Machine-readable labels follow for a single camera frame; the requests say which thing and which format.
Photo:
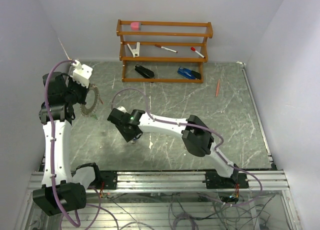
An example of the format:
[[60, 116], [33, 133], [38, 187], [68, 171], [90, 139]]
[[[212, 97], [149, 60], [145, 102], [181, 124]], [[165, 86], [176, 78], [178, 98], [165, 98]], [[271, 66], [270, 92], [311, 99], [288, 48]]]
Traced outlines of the large keyring with small rings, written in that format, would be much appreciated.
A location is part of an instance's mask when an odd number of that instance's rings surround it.
[[80, 104], [80, 112], [85, 117], [92, 117], [99, 106], [100, 91], [95, 84], [90, 84], [88, 87], [85, 103]]

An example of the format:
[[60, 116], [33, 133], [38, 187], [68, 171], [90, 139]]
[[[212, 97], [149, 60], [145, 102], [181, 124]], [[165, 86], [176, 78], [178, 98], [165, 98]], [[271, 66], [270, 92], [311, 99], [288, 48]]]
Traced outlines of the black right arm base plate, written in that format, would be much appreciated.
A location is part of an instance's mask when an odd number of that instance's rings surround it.
[[216, 170], [205, 172], [205, 184], [207, 189], [248, 189], [249, 183], [245, 173], [239, 173], [234, 170], [231, 177], [221, 177]]

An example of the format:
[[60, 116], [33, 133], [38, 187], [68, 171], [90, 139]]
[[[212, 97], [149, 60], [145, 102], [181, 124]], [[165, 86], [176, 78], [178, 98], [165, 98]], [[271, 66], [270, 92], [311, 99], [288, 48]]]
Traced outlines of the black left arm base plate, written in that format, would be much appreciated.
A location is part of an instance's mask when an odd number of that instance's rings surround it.
[[103, 190], [115, 190], [118, 183], [118, 173], [116, 171], [101, 171], [97, 175], [95, 186]]

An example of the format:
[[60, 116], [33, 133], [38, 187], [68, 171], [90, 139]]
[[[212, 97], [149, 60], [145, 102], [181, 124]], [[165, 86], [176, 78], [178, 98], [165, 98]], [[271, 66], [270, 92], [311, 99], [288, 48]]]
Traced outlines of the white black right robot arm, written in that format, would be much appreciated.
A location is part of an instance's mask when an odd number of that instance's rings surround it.
[[143, 133], [159, 133], [182, 139], [189, 154], [212, 159], [213, 169], [226, 188], [238, 182], [238, 166], [219, 149], [223, 137], [196, 115], [188, 118], [169, 118], [134, 109], [128, 113], [124, 107], [113, 108], [107, 118], [120, 132], [126, 142], [139, 139]]

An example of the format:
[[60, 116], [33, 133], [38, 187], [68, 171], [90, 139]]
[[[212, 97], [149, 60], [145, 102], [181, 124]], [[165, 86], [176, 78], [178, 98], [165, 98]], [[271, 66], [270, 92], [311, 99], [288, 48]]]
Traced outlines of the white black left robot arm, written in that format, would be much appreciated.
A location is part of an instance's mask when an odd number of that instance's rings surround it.
[[83, 209], [86, 190], [96, 189], [102, 176], [96, 163], [86, 163], [71, 171], [70, 137], [72, 121], [76, 118], [74, 105], [86, 104], [89, 89], [62, 72], [45, 74], [48, 88], [41, 105], [39, 119], [45, 135], [45, 164], [41, 188], [32, 193], [33, 201], [48, 215]]

